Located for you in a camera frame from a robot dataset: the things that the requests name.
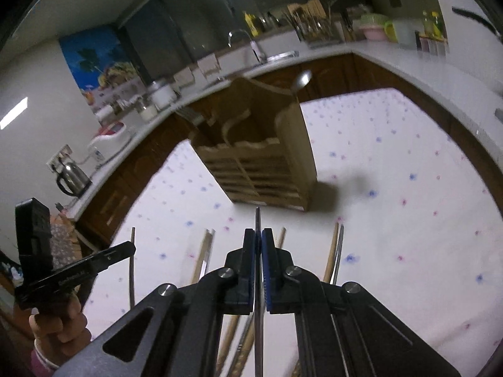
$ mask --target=dish rack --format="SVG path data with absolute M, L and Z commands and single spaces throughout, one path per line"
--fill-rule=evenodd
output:
M 316 167 L 298 99 L 235 79 L 191 145 L 234 201 L 308 210 Z

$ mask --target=spoon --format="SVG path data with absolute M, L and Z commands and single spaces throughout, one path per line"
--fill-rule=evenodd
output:
M 290 86 L 291 92 L 296 95 L 299 90 L 301 90 L 304 86 L 306 86 L 311 78 L 313 77 L 313 73 L 311 70 L 307 71 L 302 71 L 300 74 L 297 75 L 295 80 L 292 83 L 292 86 Z

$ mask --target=finger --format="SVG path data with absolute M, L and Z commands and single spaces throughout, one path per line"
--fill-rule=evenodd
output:
M 70 299 L 68 301 L 67 313 L 70 319 L 74 319 L 82 310 L 82 306 L 80 305 L 79 298 L 73 293 L 70 295 Z
M 79 313 L 74 319 L 63 322 L 63 331 L 58 333 L 58 339 L 62 343 L 74 340 L 87 326 L 87 318 L 84 313 Z
M 86 347 L 91 342 L 91 332 L 88 329 L 84 329 L 79 336 L 74 340 L 61 345 L 61 352 L 68 357 L 76 355 L 84 347 Z
M 51 333 L 59 333 L 63 330 L 63 322 L 57 316 L 51 314 L 32 314 L 29 319 L 33 335 L 38 338 L 44 338 Z

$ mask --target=hand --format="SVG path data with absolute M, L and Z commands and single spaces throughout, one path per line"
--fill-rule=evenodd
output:
M 72 294 L 64 316 L 45 313 L 30 316 L 35 347 L 44 358 L 62 365 L 91 342 L 87 318 L 81 309 L 79 299 Z

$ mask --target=stainless steel kettle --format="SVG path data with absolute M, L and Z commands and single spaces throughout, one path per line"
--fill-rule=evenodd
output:
M 91 180 L 73 160 L 65 163 L 60 160 L 60 162 L 63 169 L 56 178 L 56 184 L 65 194 L 80 197 L 91 185 Z M 66 183 L 68 190 L 61 184 L 61 180 Z

